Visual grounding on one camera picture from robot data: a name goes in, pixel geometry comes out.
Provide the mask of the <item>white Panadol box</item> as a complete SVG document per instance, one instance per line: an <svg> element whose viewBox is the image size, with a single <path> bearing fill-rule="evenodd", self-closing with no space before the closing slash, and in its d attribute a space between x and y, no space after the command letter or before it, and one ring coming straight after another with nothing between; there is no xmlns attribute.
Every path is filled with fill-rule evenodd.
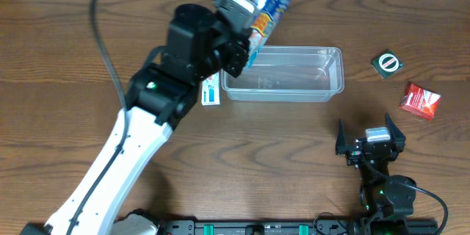
<svg viewBox="0 0 470 235"><path fill-rule="evenodd" d="M201 103L203 106L220 105L220 74L214 73L202 82Z"/></svg>

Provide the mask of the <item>blue cooling patch box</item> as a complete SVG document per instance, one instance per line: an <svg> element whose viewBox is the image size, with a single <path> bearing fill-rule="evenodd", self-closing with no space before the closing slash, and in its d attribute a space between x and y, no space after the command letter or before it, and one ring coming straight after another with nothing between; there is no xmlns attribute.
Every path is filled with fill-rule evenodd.
<svg viewBox="0 0 470 235"><path fill-rule="evenodd" d="M249 59L246 68L250 68L254 63L264 44L291 4L291 0L253 0L253 2L257 5L260 13L251 26Z"/></svg>

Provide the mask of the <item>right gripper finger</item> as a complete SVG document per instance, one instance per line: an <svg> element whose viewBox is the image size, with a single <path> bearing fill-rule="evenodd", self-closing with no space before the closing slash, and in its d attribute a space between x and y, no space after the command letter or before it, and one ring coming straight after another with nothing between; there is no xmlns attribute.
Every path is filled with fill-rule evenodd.
<svg viewBox="0 0 470 235"><path fill-rule="evenodd" d="M406 137L394 124L388 113L385 113L386 127L391 135L391 141L396 146L398 151L402 151L405 147Z"/></svg>
<svg viewBox="0 0 470 235"><path fill-rule="evenodd" d="M344 133L344 125L342 120L339 120L339 132L336 138L335 152L336 153L346 153L347 151L347 141Z"/></svg>

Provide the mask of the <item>red small box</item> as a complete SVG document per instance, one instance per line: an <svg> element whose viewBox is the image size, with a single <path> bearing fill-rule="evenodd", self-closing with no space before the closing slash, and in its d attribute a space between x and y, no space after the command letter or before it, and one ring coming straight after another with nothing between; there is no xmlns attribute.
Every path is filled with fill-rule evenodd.
<svg viewBox="0 0 470 235"><path fill-rule="evenodd" d="M408 83L399 107L425 120L432 120L440 100L441 95L438 93L423 89L414 83Z"/></svg>

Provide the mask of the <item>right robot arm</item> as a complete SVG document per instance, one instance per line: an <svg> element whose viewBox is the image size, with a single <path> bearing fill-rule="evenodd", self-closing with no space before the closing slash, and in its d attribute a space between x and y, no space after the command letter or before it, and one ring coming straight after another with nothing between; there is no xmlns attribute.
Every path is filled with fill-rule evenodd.
<svg viewBox="0 0 470 235"><path fill-rule="evenodd" d="M388 164L397 159L405 147L405 135L388 114L384 127L367 129L365 137L347 143L344 125L339 121L335 153L344 155L348 166L360 170L359 199L366 214L355 218L347 228L349 234L406 234L406 217L413 214L416 182L409 177L392 176Z"/></svg>

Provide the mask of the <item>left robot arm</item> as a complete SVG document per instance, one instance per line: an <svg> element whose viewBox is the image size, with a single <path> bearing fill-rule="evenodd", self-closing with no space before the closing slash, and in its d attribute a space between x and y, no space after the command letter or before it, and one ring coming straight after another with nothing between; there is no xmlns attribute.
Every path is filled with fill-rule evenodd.
<svg viewBox="0 0 470 235"><path fill-rule="evenodd" d="M132 76L112 133L85 177L43 226L22 234L110 234L140 173L194 106L199 84L224 70L238 77L247 64L252 3L177 7L167 43L151 50Z"/></svg>

